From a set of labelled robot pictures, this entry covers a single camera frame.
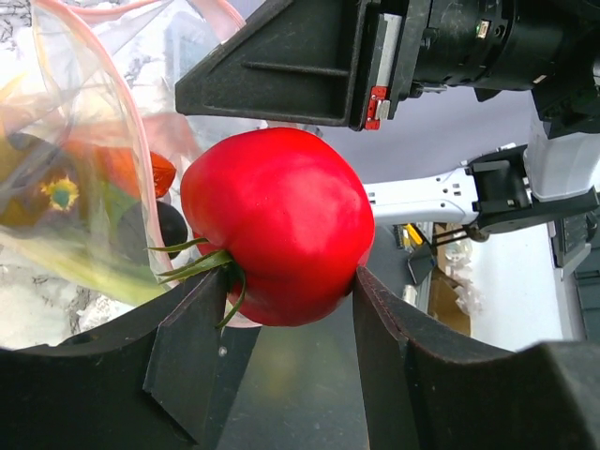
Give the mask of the clear pink-dotted zip bag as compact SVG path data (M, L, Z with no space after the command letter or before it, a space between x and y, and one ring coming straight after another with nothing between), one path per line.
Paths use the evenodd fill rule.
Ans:
M165 293L184 171L260 127L178 113L175 84L244 23L226 1L3 2L2 253L134 307Z

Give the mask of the dark purple round fruit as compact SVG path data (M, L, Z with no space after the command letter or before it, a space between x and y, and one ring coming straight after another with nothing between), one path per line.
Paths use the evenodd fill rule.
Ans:
M133 151L12 132L1 138L1 230L149 263Z

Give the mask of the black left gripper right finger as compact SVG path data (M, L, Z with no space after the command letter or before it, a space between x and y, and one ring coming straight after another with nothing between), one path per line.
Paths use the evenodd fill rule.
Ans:
M599 348L509 352L450 329L359 268L353 325L373 449L595 449Z

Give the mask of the red tomato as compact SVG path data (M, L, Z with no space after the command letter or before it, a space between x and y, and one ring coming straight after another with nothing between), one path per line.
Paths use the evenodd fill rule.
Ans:
M296 327L332 313L353 289L375 235L367 192L330 145L301 129L231 136L185 170L183 214L200 257L161 275L223 267L232 312Z

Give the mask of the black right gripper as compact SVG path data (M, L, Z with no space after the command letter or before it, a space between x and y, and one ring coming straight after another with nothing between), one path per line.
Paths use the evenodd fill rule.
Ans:
M561 1L267 1L177 82L175 107L375 128L426 92L533 89L580 34Z

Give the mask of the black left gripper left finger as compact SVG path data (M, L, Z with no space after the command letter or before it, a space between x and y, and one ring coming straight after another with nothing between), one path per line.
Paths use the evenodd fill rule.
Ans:
M215 269L56 345L1 352L5 449L214 449L242 370Z

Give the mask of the green celery stalk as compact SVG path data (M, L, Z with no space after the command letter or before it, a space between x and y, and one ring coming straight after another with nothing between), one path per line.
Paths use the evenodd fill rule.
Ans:
M134 307L167 291L148 265L126 262L98 247L43 238L17 239L5 234L1 244L61 278Z

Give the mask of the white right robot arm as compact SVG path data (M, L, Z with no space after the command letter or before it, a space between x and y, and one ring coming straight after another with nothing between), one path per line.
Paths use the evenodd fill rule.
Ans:
M483 240L597 207L595 1L267 1L176 83L175 106L375 130L400 102L455 86L479 101L530 92L528 142L367 185L378 222L453 222Z

